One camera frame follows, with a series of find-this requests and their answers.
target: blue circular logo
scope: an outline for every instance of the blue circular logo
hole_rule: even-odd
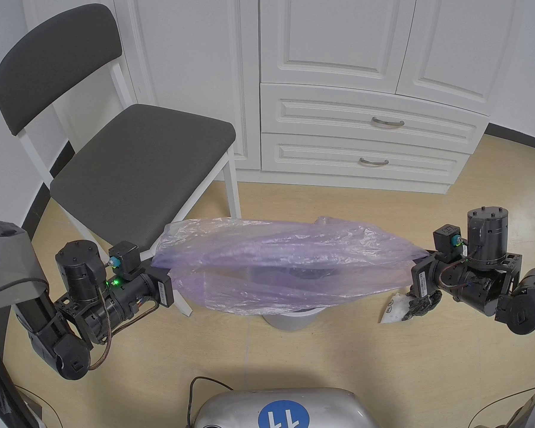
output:
[[[301,404],[282,399],[265,406],[258,417],[259,428],[307,428],[309,413]]]

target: cabinet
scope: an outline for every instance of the cabinet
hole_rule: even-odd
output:
[[[240,181],[436,193],[482,137],[522,12],[522,0],[23,1],[30,27],[106,4],[136,99],[232,122]],[[76,148],[119,111],[110,81],[100,70],[57,101]]]

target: chair seat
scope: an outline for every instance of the chair seat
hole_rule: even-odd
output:
[[[146,251],[234,141],[228,122],[134,104],[73,156],[51,197],[107,242]]]

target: gray fabric cover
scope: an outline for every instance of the gray fabric cover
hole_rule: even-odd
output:
[[[107,6],[86,4],[41,23],[0,63],[0,111],[13,135],[56,98],[121,56]]]
[[[134,104],[70,160],[51,196],[107,242],[146,251],[234,141],[228,122]]]

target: chair backrest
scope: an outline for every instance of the chair backrest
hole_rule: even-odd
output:
[[[13,135],[98,68],[120,57],[107,6],[86,4],[41,23],[0,63],[0,111]]]

